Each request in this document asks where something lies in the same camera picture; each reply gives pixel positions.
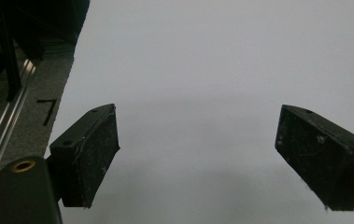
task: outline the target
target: white surface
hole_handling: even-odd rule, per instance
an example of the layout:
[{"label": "white surface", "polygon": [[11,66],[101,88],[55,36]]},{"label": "white surface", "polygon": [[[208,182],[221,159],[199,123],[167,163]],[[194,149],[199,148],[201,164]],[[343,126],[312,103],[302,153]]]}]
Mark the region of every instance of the white surface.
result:
[{"label": "white surface", "polygon": [[93,0],[50,142],[114,103],[121,150],[64,223],[354,223],[274,148],[282,104],[354,133],[354,1]]}]

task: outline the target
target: white table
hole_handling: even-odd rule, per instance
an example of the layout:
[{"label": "white table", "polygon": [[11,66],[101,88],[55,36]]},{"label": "white table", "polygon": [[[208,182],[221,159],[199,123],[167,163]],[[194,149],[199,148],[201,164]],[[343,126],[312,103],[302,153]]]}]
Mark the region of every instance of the white table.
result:
[{"label": "white table", "polygon": [[93,0],[50,142],[114,103],[121,150],[64,223],[354,223],[274,148],[281,105],[354,133],[354,1]]}]

